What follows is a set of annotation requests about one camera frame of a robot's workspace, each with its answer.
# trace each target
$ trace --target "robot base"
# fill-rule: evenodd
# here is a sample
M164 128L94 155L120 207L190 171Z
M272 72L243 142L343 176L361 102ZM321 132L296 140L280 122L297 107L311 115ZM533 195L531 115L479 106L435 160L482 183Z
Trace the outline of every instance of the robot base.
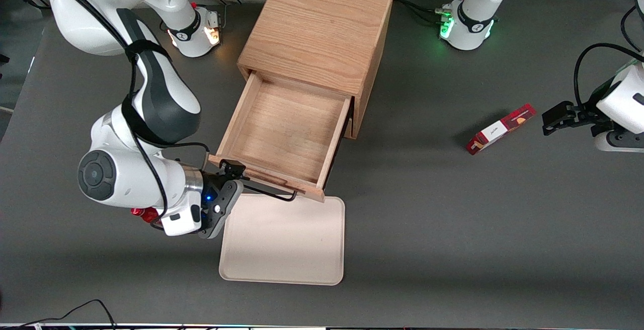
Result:
M471 51L481 46L483 41L490 36L490 29L492 29L494 21L492 21L487 27L482 27L480 32L470 32L467 25L461 22L455 14L456 9L461 2L463 2L463 0L454 0L451 3L443 5L444 10L451 11L452 13L448 20L441 26L439 37L448 41L451 46L458 50Z
M219 15L203 7L195 9L201 16L201 25L195 34L188 41L182 41L179 37L173 36L168 30L173 46L179 48L182 55L186 57L200 57L219 44L221 31L219 30Z

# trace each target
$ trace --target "orange light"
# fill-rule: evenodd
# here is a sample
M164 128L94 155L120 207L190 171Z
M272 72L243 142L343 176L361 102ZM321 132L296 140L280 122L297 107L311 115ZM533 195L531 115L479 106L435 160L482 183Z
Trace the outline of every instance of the orange light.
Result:
M203 32L212 46L219 43L219 30L217 28L203 27Z

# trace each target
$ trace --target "beige tray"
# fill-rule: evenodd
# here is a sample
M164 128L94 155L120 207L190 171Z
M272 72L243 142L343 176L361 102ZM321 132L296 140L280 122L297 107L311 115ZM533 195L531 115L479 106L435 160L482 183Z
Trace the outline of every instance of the beige tray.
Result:
M242 194L223 231L224 280L333 286L344 275L345 203Z

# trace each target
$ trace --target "green led light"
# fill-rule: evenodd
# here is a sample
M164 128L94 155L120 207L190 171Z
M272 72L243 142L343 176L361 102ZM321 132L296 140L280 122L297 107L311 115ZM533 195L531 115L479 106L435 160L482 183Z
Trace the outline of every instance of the green led light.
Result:
M447 22L443 23L441 26L441 37L447 39L451 33L451 28L454 27L454 19L449 18Z
M494 19L492 19L492 22L490 22L490 27L488 28L488 32L485 34L485 38L488 38L490 36L490 32L492 32L493 25L494 25Z

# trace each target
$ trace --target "red knob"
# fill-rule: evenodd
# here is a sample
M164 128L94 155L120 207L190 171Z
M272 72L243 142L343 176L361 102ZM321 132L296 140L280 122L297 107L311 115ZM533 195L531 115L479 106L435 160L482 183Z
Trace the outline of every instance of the red knob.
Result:
M159 213L156 212L156 209L154 208L146 208L145 213L141 216L145 222L150 223L152 222L155 218L159 216Z
M152 222L155 218L159 216L159 214L156 212L156 209L152 207L148 208L132 208L130 213L137 217L141 217L142 220L144 220L147 223Z

